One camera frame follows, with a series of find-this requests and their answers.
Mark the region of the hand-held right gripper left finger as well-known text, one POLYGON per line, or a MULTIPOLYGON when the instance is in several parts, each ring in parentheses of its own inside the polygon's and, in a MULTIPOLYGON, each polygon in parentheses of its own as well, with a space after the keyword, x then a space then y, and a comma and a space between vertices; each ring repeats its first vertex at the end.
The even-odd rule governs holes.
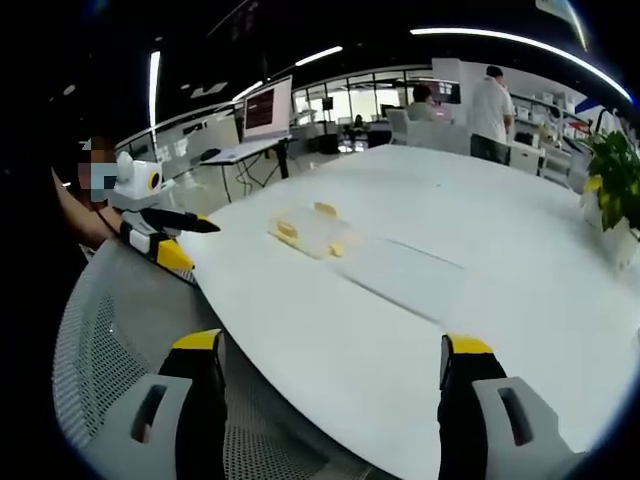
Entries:
POLYGON ((227 421, 220 329, 176 341, 157 374, 106 411, 83 450, 101 479, 223 479, 227 421))

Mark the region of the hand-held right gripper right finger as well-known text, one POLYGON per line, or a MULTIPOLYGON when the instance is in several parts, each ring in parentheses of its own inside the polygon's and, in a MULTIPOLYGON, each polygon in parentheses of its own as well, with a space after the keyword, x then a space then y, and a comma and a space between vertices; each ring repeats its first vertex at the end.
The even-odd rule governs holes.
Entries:
POLYGON ((551 406, 470 336, 442 336, 437 419, 441 479, 567 479, 585 456, 551 406))

